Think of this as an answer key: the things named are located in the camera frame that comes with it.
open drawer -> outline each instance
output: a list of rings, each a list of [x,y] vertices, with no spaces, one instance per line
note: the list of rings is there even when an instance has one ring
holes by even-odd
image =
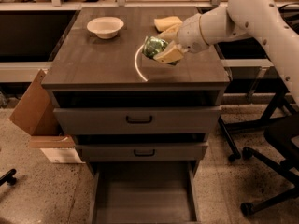
[[[92,224],[200,223],[187,161],[103,162],[94,178]]]

office chair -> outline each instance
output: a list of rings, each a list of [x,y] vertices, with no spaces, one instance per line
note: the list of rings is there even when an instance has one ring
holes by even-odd
[[[15,169],[9,170],[6,174],[0,177],[0,186],[2,186],[5,182],[8,185],[13,186],[17,182],[17,178],[14,175],[17,173]]]
[[[261,203],[242,203],[241,211],[245,216],[253,215],[290,198],[299,197],[299,176],[291,171],[292,168],[299,170],[299,112],[268,126],[264,131],[264,137],[285,160],[278,164],[250,147],[243,148],[243,158],[256,157],[294,184],[294,187]]]

brown cardboard flap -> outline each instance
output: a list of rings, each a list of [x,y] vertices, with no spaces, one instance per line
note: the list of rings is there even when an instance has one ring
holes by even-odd
[[[29,147],[33,148],[71,148],[75,143],[70,136],[32,136]]]
[[[10,120],[30,135],[58,135],[60,128],[54,117],[50,98],[40,83],[45,76],[40,70],[16,108]]]

brown tabletop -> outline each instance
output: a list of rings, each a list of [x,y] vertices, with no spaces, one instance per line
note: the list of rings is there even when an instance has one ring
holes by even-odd
[[[227,85],[229,78],[214,47],[197,54],[187,53],[176,66],[139,54],[138,68],[148,82],[136,72],[135,53],[146,36],[158,34],[155,18],[179,16],[184,21],[197,12],[196,7],[83,8],[42,85],[50,90]],[[118,35],[109,40],[87,30],[89,21],[103,16],[118,17],[124,22]]]

white cable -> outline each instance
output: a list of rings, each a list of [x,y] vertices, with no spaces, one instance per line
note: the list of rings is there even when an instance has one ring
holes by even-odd
[[[142,73],[139,71],[138,64],[137,64],[138,54],[139,54],[140,50],[143,49],[143,46],[144,46],[144,45],[141,45],[141,47],[140,47],[140,48],[138,49],[138,51],[136,52],[136,54],[135,54],[135,59],[134,59],[134,63],[135,63],[135,69],[136,69],[137,73],[140,75],[140,77],[141,77],[144,81],[148,82],[148,80],[147,80],[147,79],[142,75]]]

